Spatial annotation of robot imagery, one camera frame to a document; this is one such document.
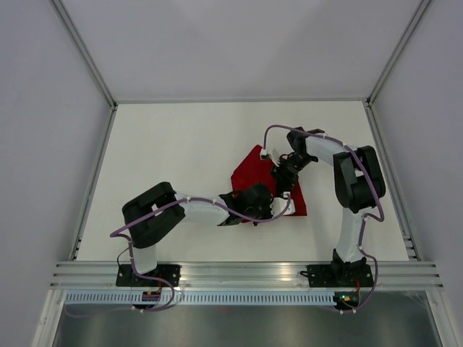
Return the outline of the red cloth napkin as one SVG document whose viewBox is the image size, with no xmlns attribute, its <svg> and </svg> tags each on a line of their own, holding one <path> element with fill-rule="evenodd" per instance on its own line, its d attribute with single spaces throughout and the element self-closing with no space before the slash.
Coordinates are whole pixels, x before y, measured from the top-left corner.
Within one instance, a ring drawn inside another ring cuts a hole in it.
<svg viewBox="0 0 463 347">
<path fill-rule="evenodd" d="M 260 159 L 262 149 L 261 145 L 254 146 L 234 170 L 231 175 L 231 187 L 234 191 L 244 191 L 254 184 L 261 183 L 269 188 L 273 197 L 277 197 L 276 181 L 271 175 L 273 162 Z M 290 217 L 306 217 L 307 206 L 299 183 L 291 191 L 291 198 L 294 201 L 295 212 Z"/>
</svg>

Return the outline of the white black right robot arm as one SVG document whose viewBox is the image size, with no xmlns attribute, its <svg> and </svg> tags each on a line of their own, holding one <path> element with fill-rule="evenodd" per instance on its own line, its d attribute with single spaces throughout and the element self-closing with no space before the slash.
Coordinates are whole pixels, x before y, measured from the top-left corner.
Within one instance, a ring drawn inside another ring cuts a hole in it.
<svg viewBox="0 0 463 347">
<path fill-rule="evenodd" d="M 366 220 L 384 212 L 381 198 L 386 193 L 376 151 L 371 146 L 351 147 L 328 136 L 320 129 L 306 131 L 302 127 L 289 128 L 286 139 L 292 152 L 275 159 L 271 175 L 276 182 L 276 193 L 291 193 L 299 182 L 299 173 L 310 163 L 323 161 L 334 170 L 335 195 L 342 206 L 339 240 L 329 265 L 307 269 L 311 286 L 371 286 L 371 269 L 362 249 Z"/>
</svg>

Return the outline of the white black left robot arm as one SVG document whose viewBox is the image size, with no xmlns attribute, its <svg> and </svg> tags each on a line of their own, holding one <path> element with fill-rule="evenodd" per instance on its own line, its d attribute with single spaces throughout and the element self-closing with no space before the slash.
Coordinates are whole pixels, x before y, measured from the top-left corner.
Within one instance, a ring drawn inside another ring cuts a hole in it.
<svg viewBox="0 0 463 347">
<path fill-rule="evenodd" d="M 141 286 L 151 286 L 158 277 L 156 245 L 181 222 L 212 226 L 235 226 L 273 217 L 273 196 L 258 183 L 244 191 L 232 191 L 212 197 L 188 197 L 176 192 L 169 182 L 161 182 L 122 207 L 124 222 L 132 240 L 135 267 L 132 277 Z"/>
</svg>

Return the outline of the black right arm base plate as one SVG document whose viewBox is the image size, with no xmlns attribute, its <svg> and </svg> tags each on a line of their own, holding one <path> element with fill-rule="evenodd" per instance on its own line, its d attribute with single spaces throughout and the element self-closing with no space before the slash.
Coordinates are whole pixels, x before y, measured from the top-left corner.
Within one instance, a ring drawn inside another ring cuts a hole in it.
<svg viewBox="0 0 463 347">
<path fill-rule="evenodd" d="M 308 265 L 305 277 L 311 288 L 371 288 L 373 274 L 369 265 L 357 269 L 334 270 L 330 264 Z"/>
</svg>

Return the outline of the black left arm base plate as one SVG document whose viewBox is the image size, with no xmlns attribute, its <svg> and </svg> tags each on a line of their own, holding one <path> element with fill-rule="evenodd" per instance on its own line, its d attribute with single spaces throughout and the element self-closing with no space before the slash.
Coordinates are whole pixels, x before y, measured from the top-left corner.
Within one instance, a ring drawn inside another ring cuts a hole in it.
<svg viewBox="0 0 463 347">
<path fill-rule="evenodd" d="M 172 287 L 179 285 L 180 279 L 179 265 L 161 264 L 155 270 L 146 274 L 136 275 L 129 264 L 120 265 L 116 276 L 116 287 L 159 287 L 167 286 L 167 283 Z"/>
</svg>

